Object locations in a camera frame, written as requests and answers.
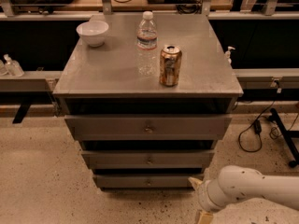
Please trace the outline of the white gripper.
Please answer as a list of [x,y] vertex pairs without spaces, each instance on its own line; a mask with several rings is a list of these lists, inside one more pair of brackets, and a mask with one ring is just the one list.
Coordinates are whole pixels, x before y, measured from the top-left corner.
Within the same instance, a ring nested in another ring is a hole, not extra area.
[[224,208],[224,192],[217,179],[202,181],[195,177],[189,177],[194,190],[198,189],[199,204],[203,210],[198,211],[195,224],[211,224],[214,215]]

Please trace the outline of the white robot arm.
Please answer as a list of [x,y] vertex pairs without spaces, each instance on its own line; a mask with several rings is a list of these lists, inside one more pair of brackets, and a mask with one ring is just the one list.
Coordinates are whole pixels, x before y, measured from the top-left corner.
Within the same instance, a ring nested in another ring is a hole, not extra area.
[[212,224],[216,213],[228,204],[260,198],[299,209],[299,177],[264,175],[256,169],[228,165],[215,179],[188,178],[199,203],[197,224]]

